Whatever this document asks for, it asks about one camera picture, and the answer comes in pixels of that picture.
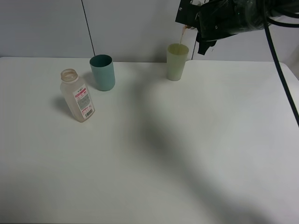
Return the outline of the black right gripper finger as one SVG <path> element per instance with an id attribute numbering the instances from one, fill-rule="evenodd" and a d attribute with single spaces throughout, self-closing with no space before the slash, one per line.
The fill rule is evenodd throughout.
<path id="1" fill-rule="evenodd" d="M 199 29 L 199 12 L 202 5 L 200 0 L 181 0 L 175 22 Z"/>
<path id="2" fill-rule="evenodd" d="M 210 47 L 213 47 L 216 44 L 217 40 L 206 40 L 206 39 L 199 39 L 199 48 L 198 48 L 198 54 L 205 55 L 207 50 Z"/>

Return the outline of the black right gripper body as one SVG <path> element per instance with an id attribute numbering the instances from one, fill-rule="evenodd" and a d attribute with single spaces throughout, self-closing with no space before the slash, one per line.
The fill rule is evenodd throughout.
<path id="1" fill-rule="evenodd" d="M 210 0 L 196 4 L 197 42 L 215 42 L 240 33 L 262 30 L 267 0 Z"/>

